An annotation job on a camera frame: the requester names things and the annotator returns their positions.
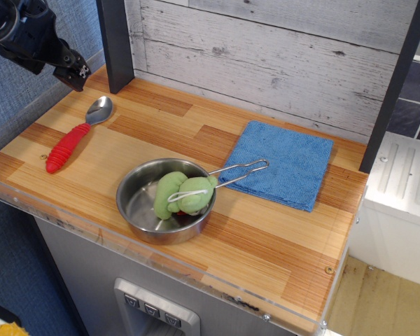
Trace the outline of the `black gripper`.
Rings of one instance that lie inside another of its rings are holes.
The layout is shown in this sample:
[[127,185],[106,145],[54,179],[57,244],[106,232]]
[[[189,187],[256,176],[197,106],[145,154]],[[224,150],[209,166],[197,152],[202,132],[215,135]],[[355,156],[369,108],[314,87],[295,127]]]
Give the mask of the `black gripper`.
[[33,74],[45,64],[53,76],[82,92],[91,70],[82,56],[59,38],[56,14],[47,6],[0,6],[0,56]]

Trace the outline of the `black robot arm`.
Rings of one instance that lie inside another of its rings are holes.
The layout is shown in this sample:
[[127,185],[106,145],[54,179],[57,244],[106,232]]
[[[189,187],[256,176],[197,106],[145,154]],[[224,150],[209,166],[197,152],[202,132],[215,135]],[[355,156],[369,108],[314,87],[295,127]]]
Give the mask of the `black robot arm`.
[[38,75],[44,66],[77,92],[91,74],[85,59],[58,37],[47,1],[0,1],[0,56]]

